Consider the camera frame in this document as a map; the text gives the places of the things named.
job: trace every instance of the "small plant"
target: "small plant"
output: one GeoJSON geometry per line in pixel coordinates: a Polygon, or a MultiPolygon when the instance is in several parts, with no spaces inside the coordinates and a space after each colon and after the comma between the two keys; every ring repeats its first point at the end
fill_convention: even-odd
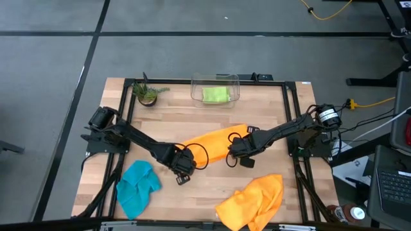
{"type": "Polygon", "coordinates": [[[158,94],[170,90],[168,87],[156,89],[148,87],[146,83],[135,83],[133,85],[133,94],[135,94],[142,104],[151,103],[155,101],[158,94]]]}

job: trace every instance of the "laptop keyboard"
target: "laptop keyboard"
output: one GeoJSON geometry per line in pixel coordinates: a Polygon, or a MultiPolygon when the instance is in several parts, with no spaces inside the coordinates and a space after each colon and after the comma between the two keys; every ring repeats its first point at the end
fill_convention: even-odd
{"type": "Polygon", "coordinates": [[[411,204],[411,176],[397,171],[379,171],[378,178],[381,198],[411,204]]]}

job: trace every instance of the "potted plant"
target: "potted plant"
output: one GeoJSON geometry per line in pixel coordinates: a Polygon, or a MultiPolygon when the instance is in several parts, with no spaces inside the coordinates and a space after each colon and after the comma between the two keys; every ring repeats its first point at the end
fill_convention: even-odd
{"type": "Polygon", "coordinates": [[[156,89],[154,87],[148,87],[146,83],[135,83],[133,85],[133,94],[135,94],[139,102],[146,107],[154,106],[159,93],[167,90],[170,90],[170,88],[163,87],[156,89]]]}

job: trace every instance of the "floor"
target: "floor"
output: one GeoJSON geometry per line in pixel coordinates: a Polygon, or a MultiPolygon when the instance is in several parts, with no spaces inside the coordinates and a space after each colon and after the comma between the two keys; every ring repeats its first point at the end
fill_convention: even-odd
{"type": "MultiPolygon", "coordinates": [[[[92,36],[71,32],[94,32],[104,2],[0,0],[0,140],[26,148],[23,155],[0,155],[0,223],[31,219],[83,65],[90,61],[44,219],[64,219],[71,214],[86,147],[80,134],[86,132],[83,127],[100,102],[107,77],[142,77],[143,71],[151,78],[190,78],[195,72],[268,73],[276,80],[310,81],[317,103],[334,105],[347,98],[366,105],[395,94],[395,89],[345,84],[346,78],[381,78],[398,67],[403,52],[398,43],[385,37],[107,36],[98,39],[95,51],[89,51],[92,36]],[[64,36],[27,36],[16,31],[64,31],[64,36]]],[[[344,4],[308,2],[320,16],[330,15],[344,4]]],[[[392,1],[383,2],[397,26],[402,26],[392,1]]],[[[318,21],[298,0],[112,0],[101,31],[390,29],[376,3],[355,2],[334,19],[318,21]]],[[[346,110],[343,127],[352,127],[392,106],[389,102],[346,110]]],[[[353,139],[377,124],[346,133],[343,139],[353,139]]],[[[382,129],[366,139],[387,131],[382,129]]],[[[343,188],[337,186],[339,198],[349,200],[343,188]]]]}

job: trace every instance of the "bottle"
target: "bottle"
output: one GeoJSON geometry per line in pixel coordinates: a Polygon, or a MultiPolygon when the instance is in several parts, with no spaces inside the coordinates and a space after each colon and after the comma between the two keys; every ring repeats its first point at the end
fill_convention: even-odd
{"type": "Polygon", "coordinates": [[[365,212],[355,204],[347,204],[343,206],[328,205],[327,209],[343,223],[355,223],[364,219],[365,212]]]}

